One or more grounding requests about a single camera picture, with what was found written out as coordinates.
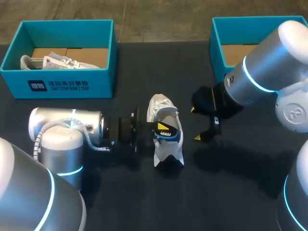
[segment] shoe tongue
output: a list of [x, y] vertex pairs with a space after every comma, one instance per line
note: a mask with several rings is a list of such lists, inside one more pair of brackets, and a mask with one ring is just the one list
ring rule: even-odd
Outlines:
[[157, 111], [159, 112], [177, 112], [178, 109], [174, 106], [161, 106], [161, 108]]

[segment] shoe insole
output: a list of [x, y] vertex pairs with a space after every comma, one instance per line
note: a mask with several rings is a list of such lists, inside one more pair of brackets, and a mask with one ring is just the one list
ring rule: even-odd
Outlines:
[[176, 128], [177, 130], [179, 130], [179, 125], [177, 123], [177, 119], [171, 115], [169, 115], [169, 113], [167, 112], [160, 112], [157, 114], [157, 119], [158, 121], [161, 121], [165, 124], [168, 124], [174, 128]]

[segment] metal cylinder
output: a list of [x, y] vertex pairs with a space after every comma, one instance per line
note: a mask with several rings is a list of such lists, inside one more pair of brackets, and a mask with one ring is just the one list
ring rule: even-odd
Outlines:
[[55, 126], [42, 136], [39, 161], [80, 190], [82, 151], [83, 137], [79, 131]]
[[[63, 108], [42, 108], [38, 107], [32, 110], [29, 118], [29, 135], [32, 141], [35, 141], [41, 128], [48, 122], [64, 118], [75, 118], [80, 120], [89, 132], [91, 142], [94, 145], [100, 145], [103, 140], [104, 117], [101, 112], [85, 111], [78, 109]], [[73, 122], [68, 122], [71, 128], [80, 129]]]
[[278, 199], [277, 221], [281, 231], [308, 230], [308, 142], [285, 180]]
[[308, 77], [308, 51], [298, 49], [307, 41], [306, 30], [295, 21], [281, 24], [226, 75], [227, 93], [238, 104], [248, 106], [264, 94]]
[[0, 185], [0, 230], [84, 230], [86, 207], [80, 193], [1, 138]]

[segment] box logo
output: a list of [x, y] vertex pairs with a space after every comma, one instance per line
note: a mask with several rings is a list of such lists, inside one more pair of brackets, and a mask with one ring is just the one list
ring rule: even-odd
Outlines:
[[28, 84], [32, 91], [47, 91], [43, 80], [28, 80]]

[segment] glowing blue light ring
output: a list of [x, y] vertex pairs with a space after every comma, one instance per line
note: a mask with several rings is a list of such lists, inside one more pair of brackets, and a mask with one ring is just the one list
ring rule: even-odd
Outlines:
[[245, 71], [245, 74], [247, 75], [247, 77], [249, 78], [249, 80], [257, 87], [259, 88], [260, 90], [262, 91], [265, 91], [265, 92], [269, 92], [269, 93], [273, 93], [273, 92], [276, 92], [275, 90], [268, 90], [262, 86], [260, 86], [257, 82], [254, 81], [254, 79], [250, 76], [250, 74], [248, 73], [247, 71], [247, 68], [246, 68], [246, 56], [245, 58], [243, 59], [243, 69]]
[[53, 199], [54, 199], [54, 191], [55, 191], [55, 190], [54, 190], [54, 189], [55, 189], [55, 186], [54, 186], [54, 178], [53, 178], [52, 173], [49, 171], [48, 168], [47, 168], [47, 171], [48, 171], [48, 173], [49, 173], [50, 180], [51, 180], [51, 194], [50, 194], [50, 199], [49, 199], [49, 202], [48, 202], [47, 209], [46, 209], [46, 211], [45, 211], [45, 213], [44, 213], [44, 216], [43, 216], [42, 220], [40, 220], [38, 226], [35, 228], [34, 231], [39, 231], [39, 230], [43, 227], [43, 225], [44, 225], [44, 223], [45, 223], [45, 221], [46, 221], [46, 219], [47, 219], [47, 217], [48, 217], [48, 215], [49, 215], [49, 213], [50, 213], [51, 206], [52, 206]]
[[71, 176], [71, 175], [74, 175], [74, 174], [80, 172], [80, 171], [82, 170], [82, 168], [83, 168], [83, 166], [81, 166], [80, 169], [77, 169], [77, 170], [74, 171], [74, 172], [58, 173], [58, 176], [60, 176], [60, 177], [63, 177], [63, 176]]
[[[76, 112], [76, 109], [73, 109], [72, 110], [72, 118], [75, 118], [75, 112]], [[73, 120], [71, 120], [71, 128], [72, 128], [73, 125], [74, 125], [74, 122], [73, 122]]]
[[289, 213], [291, 214], [291, 217], [293, 218], [293, 220], [298, 224], [298, 226], [303, 230], [303, 231], [307, 231], [298, 221], [297, 219], [294, 217], [293, 213], [291, 212], [291, 209], [288, 205], [288, 202], [287, 202], [287, 198], [286, 198], [286, 195], [285, 195], [285, 186], [287, 184], [287, 179], [288, 179], [288, 176], [287, 178], [285, 179], [285, 182], [284, 182], [284, 187], [283, 187], [283, 194], [284, 194], [284, 201], [285, 201], [285, 204], [287, 205], [287, 208], [289, 210]]

